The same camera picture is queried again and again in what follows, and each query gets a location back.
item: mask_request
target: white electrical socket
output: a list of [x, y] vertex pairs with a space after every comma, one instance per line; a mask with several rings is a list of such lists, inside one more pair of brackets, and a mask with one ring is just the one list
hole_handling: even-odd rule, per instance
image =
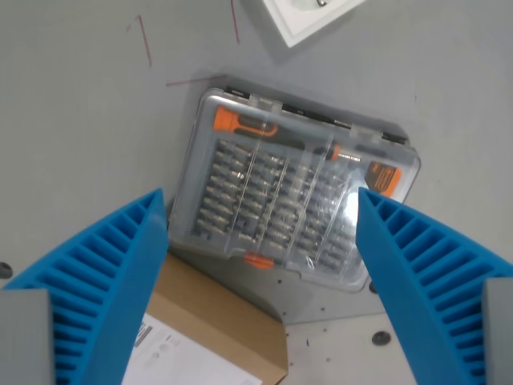
[[365, 0], [263, 0], [288, 47], [295, 46]]

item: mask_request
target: screwdriver set case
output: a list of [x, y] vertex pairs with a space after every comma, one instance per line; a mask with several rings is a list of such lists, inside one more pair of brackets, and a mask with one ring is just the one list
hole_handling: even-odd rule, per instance
[[404, 138], [277, 100], [207, 90], [169, 221], [179, 249], [358, 291], [358, 189], [404, 201], [420, 169]]

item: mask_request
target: screw hole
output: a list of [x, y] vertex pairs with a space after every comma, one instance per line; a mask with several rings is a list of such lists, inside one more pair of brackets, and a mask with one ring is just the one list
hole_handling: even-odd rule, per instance
[[392, 336], [387, 331], [379, 331], [377, 333], [374, 333], [372, 336], [372, 343], [376, 345], [377, 347], [383, 347], [387, 345], [392, 340]]
[[369, 284], [369, 290], [370, 290], [371, 293], [374, 293], [374, 294], [378, 293], [378, 291], [376, 290], [376, 286], [374, 286], [374, 282], [371, 282]]
[[0, 279], [9, 279], [13, 276], [13, 269], [9, 264], [0, 262]]

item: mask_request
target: ribbed blue plastic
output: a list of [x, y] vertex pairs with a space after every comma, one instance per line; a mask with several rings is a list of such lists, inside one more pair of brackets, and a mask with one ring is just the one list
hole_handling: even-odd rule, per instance
[[103, 218], [4, 289], [46, 288], [55, 382], [120, 384], [168, 248], [161, 190]]
[[375, 192], [358, 204], [357, 247], [418, 384], [486, 383], [483, 284], [513, 265]]

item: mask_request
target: red marking line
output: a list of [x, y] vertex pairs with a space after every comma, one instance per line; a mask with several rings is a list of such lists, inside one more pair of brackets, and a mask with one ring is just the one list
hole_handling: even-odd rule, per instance
[[237, 29], [237, 20], [235, 18], [235, 8], [233, 7], [233, 0], [231, 0], [231, 1], [232, 1], [233, 26], [235, 27], [235, 37], [237, 38], [237, 44], [240, 44], [239, 30]]
[[139, 19], [139, 24], [141, 25], [141, 31], [143, 32], [144, 46], [146, 47], [147, 59], [150, 62], [150, 67], [152, 67], [153, 60], [151, 60], [150, 47], [147, 44], [146, 32], [144, 31], [143, 18], [141, 18], [141, 15], [138, 14], [137, 17], [135, 18], [135, 20], [137, 20], [137, 19]]
[[226, 78], [226, 75], [216, 75], [216, 76], [209, 76], [207, 78], [182, 80], [180, 82], [168, 82], [168, 83], [166, 83], [166, 87], [181, 86], [183, 84], [198, 83], [198, 82], [204, 82], [207, 80], [215, 80], [215, 79], [223, 79], [223, 78]]

